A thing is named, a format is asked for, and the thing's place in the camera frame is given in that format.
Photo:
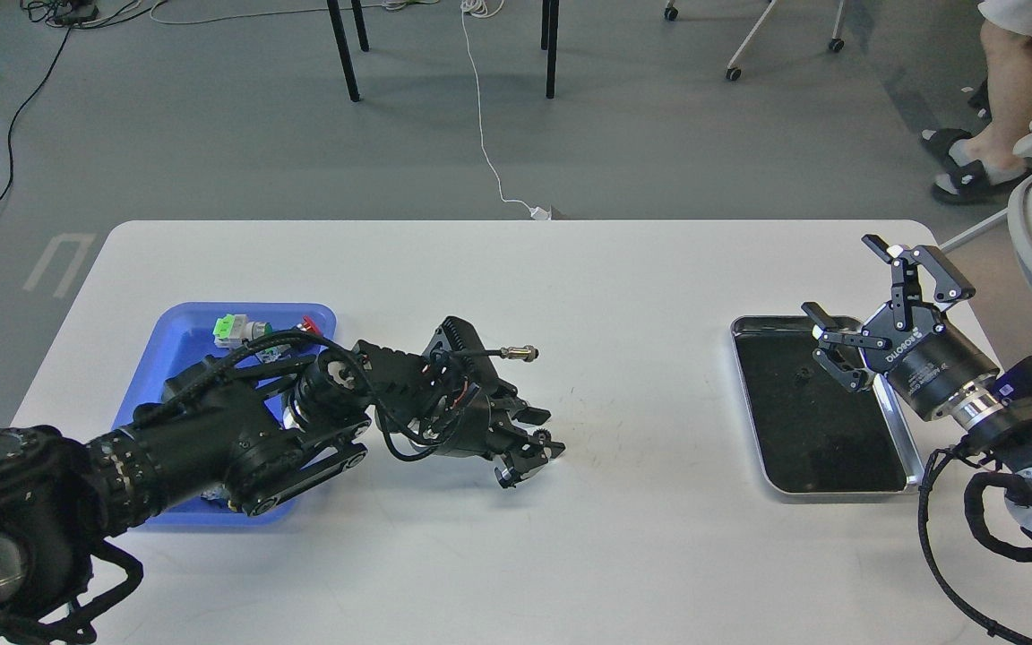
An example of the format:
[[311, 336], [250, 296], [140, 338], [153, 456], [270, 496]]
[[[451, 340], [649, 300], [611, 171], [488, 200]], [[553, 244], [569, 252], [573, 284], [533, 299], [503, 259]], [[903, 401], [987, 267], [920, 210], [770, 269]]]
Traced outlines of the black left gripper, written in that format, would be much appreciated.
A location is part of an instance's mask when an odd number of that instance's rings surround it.
[[443, 425], [436, 456], [494, 458], [495, 477], [502, 487], [514, 487], [529, 480], [550, 461], [545, 450], [533, 443], [533, 434], [513, 424], [542, 426], [552, 416], [547, 408], [533, 407], [510, 383], [499, 391], [467, 381], [464, 391], [448, 408], [451, 421]]

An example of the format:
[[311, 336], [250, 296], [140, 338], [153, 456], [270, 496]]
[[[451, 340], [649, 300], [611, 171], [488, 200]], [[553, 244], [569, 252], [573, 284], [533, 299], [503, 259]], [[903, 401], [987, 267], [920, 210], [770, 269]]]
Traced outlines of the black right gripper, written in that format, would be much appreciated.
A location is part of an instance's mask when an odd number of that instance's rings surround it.
[[[943, 313], [974, 297], [977, 289], [938, 246], [888, 245], [873, 234], [863, 241], [891, 265], [890, 301], [865, 323], [869, 336], [845, 331], [818, 303], [803, 302], [816, 328], [815, 362], [849, 392], [871, 388], [873, 372], [884, 376], [901, 399], [929, 421], [964, 385], [998, 373], [993, 360]], [[920, 269], [934, 280], [933, 301], [923, 297]], [[849, 364], [839, 350], [843, 347], [862, 348], [864, 367]]]

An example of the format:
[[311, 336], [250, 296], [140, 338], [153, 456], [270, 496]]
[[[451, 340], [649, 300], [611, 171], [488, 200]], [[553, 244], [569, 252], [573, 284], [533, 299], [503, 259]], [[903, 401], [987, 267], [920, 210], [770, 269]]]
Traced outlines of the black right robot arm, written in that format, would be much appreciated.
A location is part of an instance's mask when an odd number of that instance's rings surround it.
[[975, 287], [937, 246], [863, 241], [891, 271], [888, 302], [850, 330], [823, 307], [803, 304], [814, 323], [815, 362], [851, 392], [882, 380], [924, 421], [952, 417], [963, 430], [957, 444], [931, 453], [918, 493], [923, 556], [952, 604], [990, 636], [1028, 644], [1029, 637], [980, 613], [952, 588], [933, 558], [929, 499], [953, 461], [974, 470], [963, 491], [972, 538], [992, 554], [1032, 563], [1032, 356], [1009, 370], [949, 320], [947, 312], [974, 296]]

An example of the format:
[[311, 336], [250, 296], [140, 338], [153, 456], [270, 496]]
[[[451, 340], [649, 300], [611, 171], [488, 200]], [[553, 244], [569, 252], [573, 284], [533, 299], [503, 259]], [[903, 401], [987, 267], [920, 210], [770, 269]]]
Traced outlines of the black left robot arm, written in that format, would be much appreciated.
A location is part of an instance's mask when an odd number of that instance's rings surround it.
[[94, 619], [143, 579], [111, 538], [213, 487], [258, 517], [359, 464], [370, 425], [399, 460], [480, 457], [499, 486], [528, 480], [565, 444], [493, 363], [538, 355], [487, 348], [459, 317], [421, 354], [289, 328], [178, 373], [164, 400], [87, 443], [0, 428], [0, 640], [96, 641]]

